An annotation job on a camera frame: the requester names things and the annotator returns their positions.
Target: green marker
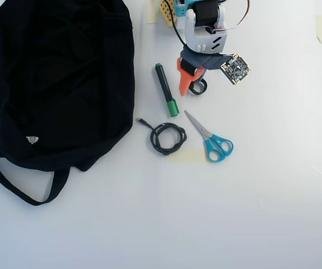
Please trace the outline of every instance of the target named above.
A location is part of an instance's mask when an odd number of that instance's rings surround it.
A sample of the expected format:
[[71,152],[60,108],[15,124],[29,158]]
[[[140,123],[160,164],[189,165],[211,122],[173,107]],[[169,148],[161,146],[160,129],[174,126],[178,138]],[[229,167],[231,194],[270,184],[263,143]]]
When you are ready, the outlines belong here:
[[165,71],[163,70],[163,66],[160,63],[158,63],[156,64],[155,68],[158,75],[158,79],[160,80],[160,83],[161,83],[163,93],[167,101],[168,110],[170,111],[171,116],[175,117],[179,114],[179,110],[177,107],[176,100],[174,100],[172,97],[170,86],[168,85]]

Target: black wire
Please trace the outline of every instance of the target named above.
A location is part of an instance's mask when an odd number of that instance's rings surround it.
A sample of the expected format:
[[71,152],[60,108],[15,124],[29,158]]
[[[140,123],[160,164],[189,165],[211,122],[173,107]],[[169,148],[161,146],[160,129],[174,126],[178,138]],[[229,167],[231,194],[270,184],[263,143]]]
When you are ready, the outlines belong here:
[[[207,53],[201,53],[201,52],[195,52],[193,50],[191,50],[187,44],[183,41],[182,37],[180,36],[178,30],[177,30],[177,27],[176,27],[176,24],[174,23],[174,18],[173,18],[173,14],[172,14],[172,9],[171,9],[171,6],[168,2],[168,0],[164,0],[166,5],[168,6],[168,9],[170,11],[170,15],[171,15],[171,19],[172,19],[172,26],[173,26],[173,29],[174,31],[176,32],[176,35],[179,39],[179,41],[181,41],[183,47],[187,50],[189,50],[190,52],[193,52],[193,53],[197,53],[199,55],[204,55],[204,56],[220,56],[220,57],[226,57],[226,56],[231,56],[229,54],[221,54],[221,53],[213,53],[213,54],[207,54]],[[219,0],[218,2],[219,3],[223,3],[223,2],[226,2],[227,0]],[[250,7],[250,0],[247,0],[247,7],[246,7],[246,11],[245,11],[245,14],[243,15],[243,18],[240,20],[240,22],[238,22],[237,26],[241,24],[241,22],[245,19],[246,15],[248,14],[249,12],[249,7]]]
[[[187,140],[187,134],[185,133],[185,129],[173,123],[163,123],[158,125],[156,128],[153,128],[144,119],[138,119],[138,121],[152,130],[152,133],[150,136],[152,146],[155,148],[155,150],[157,150],[159,153],[162,153],[165,156],[168,156],[176,152],[177,150],[179,150],[182,147],[183,143]],[[164,149],[161,146],[159,136],[163,131],[170,128],[176,130],[179,133],[180,141],[176,143],[172,148]]]
[[181,41],[182,45],[184,46],[184,45],[185,45],[185,42],[183,41],[182,37],[180,36],[180,34],[179,34],[178,30],[177,30],[176,24],[174,23],[174,18],[173,18],[173,14],[172,14],[171,6],[170,6],[170,4],[168,3],[168,0],[165,0],[165,3],[167,4],[168,9],[170,10],[173,29],[174,29],[174,31],[176,32],[176,35],[178,36],[179,41]]
[[204,56],[216,56],[216,57],[225,57],[225,56],[229,56],[228,54],[220,54],[220,53],[213,53],[213,54],[207,54],[207,53],[201,53],[201,52],[195,52],[193,50],[191,50],[187,44],[183,41],[181,35],[179,34],[178,30],[177,30],[177,27],[176,27],[176,24],[174,22],[174,18],[173,18],[173,14],[172,14],[172,9],[171,9],[171,6],[168,2],[168,0],[164,0],[166,5],[168,6],[168,9],[170,11],[170,15],[171,15],[171,19],[172,19],[172,26],[173,26],[173,29],[174,31],[176,32],[176,35],[179,39],[179,41],[181,41],[182,45],[183,45],[183,48],[184,49],[187,49],[188,51],[192,52],[192,53],[195,53],[195,54],[198,54],[198,55],[204,55]]

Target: black bag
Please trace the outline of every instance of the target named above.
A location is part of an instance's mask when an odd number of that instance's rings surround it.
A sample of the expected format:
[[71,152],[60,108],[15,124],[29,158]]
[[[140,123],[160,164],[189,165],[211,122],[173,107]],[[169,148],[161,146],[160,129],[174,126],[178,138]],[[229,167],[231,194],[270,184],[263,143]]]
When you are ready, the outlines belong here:
[[122,0],[6,0],[0,7],[0,157],[54,171],[89,169],[131,129],[134,43]]

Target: bag handle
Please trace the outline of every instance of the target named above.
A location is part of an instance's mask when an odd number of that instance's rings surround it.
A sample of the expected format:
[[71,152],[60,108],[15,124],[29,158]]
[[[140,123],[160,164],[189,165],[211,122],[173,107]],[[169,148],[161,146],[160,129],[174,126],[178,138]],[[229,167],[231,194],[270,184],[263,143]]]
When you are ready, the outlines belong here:
[[51,186],[51,191],[49,197],[44,202],[38,202],[32,199],[30,196],[26,195],[24,192],[16,188],[9,180],[4,177],[2,172],[0,172],[0,184],[7,188],[9,191],[14,193],[16,196],[24,200],[25,202],[33,205],[33,206],[40,206],[45,203],[51,202],[55,199],[63,187],[65,186],[67,179],[69,177],[70,168],[62,169],[54,172],[53,184]]

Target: scissors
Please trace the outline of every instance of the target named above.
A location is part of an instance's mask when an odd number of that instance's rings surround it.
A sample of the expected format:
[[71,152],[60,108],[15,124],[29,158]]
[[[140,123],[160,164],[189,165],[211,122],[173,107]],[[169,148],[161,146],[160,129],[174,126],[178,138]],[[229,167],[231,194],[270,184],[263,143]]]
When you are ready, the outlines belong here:
[[[232,141],[216,136],[213,133],[210,133],[187,110],[185,110],[184,112],[189,118],[189,120],[193,123],[195,128],[198,129],[198,131],[203,136],[204,143],[206,144],[207,156],[211,162],[219,163],[220,161],[223,161],[226,157],[232,154],[234,148]],[[215,152],[218,155],[217,160],[211,158],[212,152]]]

